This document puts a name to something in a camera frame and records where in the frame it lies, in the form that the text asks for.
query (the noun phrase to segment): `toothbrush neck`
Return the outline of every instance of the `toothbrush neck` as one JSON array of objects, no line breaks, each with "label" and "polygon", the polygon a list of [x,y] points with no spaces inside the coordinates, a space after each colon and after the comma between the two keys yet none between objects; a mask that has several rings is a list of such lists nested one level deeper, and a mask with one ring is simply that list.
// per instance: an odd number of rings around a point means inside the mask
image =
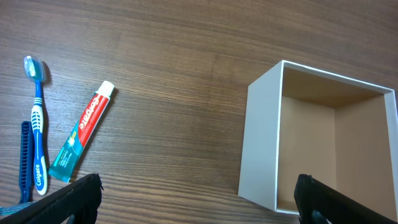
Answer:
[{"label": "toothbrush neck", "polygon": [[43,98],[42,96],[42,83],[40,81],[35,81],[36,84],[36,97]]}]

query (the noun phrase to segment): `white cap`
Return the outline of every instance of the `white cap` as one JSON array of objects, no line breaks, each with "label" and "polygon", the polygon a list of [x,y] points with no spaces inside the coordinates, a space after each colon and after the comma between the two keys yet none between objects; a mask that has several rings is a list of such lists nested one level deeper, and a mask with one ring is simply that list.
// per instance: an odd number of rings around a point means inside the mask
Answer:
[{"label": "white cap", "polygon": [[105,97],[110,98],[112,91],[114,89],[114,85],[108,81],[104,81],[102,85],[99,87],[97,93],[103,95]]}]

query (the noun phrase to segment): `colgate toothpaste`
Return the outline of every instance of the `colgate toothpaste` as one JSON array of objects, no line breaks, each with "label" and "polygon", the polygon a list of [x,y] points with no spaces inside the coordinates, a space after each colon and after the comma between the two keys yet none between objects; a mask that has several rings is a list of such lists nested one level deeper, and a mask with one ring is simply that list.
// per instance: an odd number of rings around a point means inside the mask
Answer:
[{"label": "colgate toothpaste", "polygon": [[109,103],[114,85],[104,81],[88,103],[79,122],[73,127],[69,138],[49,169],[49,174],[64,182],[69,182],[73,170],[95,129],[106,105]]}]

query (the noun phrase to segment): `open box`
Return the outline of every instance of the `open box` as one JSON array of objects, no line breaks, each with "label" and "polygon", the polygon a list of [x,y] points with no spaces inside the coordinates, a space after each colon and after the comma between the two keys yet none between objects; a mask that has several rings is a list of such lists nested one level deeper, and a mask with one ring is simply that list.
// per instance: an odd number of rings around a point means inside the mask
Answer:
[{"label": "open box", "polygon": [[394,90],[283,60],[249,86],[239,196],[299,214],[308,174],[397,220],[397,148]]}]

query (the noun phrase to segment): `black object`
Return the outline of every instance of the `black object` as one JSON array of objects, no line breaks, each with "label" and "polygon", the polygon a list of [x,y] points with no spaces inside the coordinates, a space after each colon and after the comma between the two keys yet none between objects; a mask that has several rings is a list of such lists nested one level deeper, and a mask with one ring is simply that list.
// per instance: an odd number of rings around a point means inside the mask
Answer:
[{"label": "black object", "polygon": [[32,176],[34,157],[34,137],[32,124],[24,121],[21,124],[21,159],[19,161],[19,203],[30,202],[32,197]]},{"label": "black object", "polygon": [[68,217],[68,224],[92,224],[97,218],[101,204],[102,183],[98,174],[88,174],[70,185],[10,215],[0,224],[42,224],[62,223]]},{"label": "black object", "polygon": [[300,213],[301,224],[324,224],[328,223],[327,220],[333,224],[396,224],[391,219],[315,180],[311,175],[298,176],[294,199]]}]

